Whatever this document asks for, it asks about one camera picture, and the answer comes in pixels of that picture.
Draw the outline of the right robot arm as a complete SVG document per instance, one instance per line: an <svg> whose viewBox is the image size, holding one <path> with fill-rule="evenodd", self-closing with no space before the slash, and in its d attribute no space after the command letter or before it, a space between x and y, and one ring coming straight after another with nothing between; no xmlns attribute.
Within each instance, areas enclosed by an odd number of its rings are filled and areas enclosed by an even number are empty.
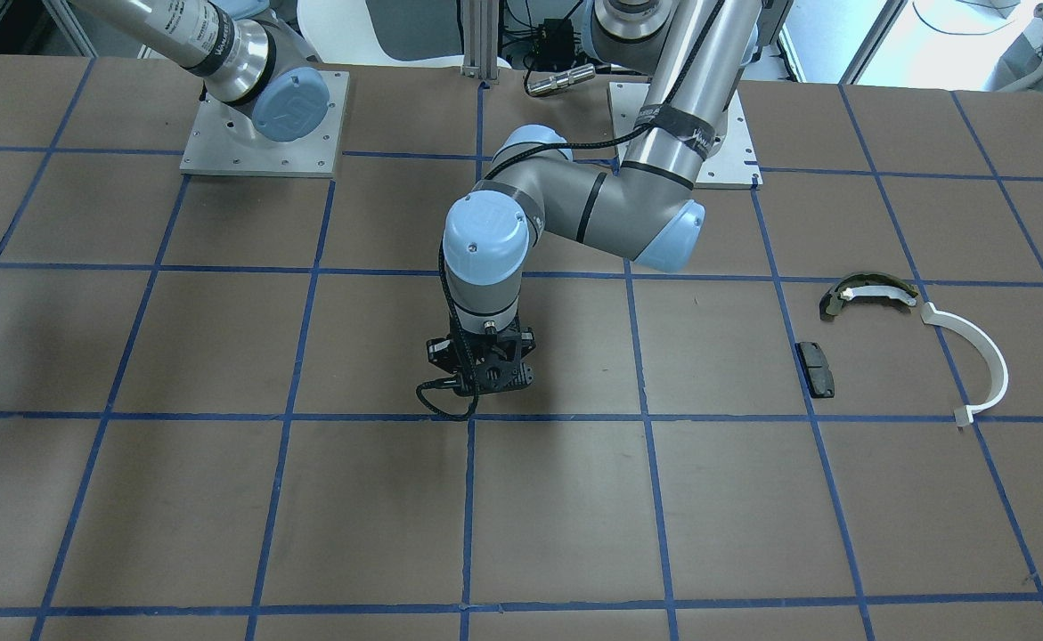
<svg viewBox="0 0 1043 641"><path fill-rule="evenodd" d="M330 90L316 50L269 1L80 1L193 76L258 134L292 142L324 121Z"/></svg>

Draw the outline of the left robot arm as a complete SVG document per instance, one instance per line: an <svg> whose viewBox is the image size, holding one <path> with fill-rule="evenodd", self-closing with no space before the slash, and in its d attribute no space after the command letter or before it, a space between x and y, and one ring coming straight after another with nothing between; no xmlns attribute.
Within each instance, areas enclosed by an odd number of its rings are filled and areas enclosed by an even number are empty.
<svg viewBox="0 0 1043 641"><path fill-rule="evenodd" d="M524 267L542 235L676 272L705 211L692 198L756 47L762 1L591 1L583 48L650 78L611 172L575 163L582 143L522 126L487 174L448 207L438 249L448 332L428 342L443 371L421 391L479 398L533 381L534 332L518 318Z"/></svg>

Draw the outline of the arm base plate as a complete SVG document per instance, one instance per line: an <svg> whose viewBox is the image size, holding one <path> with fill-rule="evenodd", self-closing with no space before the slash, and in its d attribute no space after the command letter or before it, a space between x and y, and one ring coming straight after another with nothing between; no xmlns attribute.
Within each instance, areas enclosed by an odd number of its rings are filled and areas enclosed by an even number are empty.
<svg viewBox="0 0 1043 641"><path fill-rule="evenodd" d="M632 132L632 121L640 112L648 94L647 84L632 82L610 82L609 109L614 135ZM750 134L739 94L734 94L724 118L725 133L715 142L715 154L700 167L695 187L699 190L749 190L765 183L760 162L754 154L754 143Z"/></svg>
<svg viewBox="0 0 1043 641"><path fill-rule="evenodd" d="M322 70L330 91L328 114L313 132L293 142L257 133L252 122L210 94L200 103L184 146L184 174L212 177L332 178L345 121L350 74Z"/></svg>

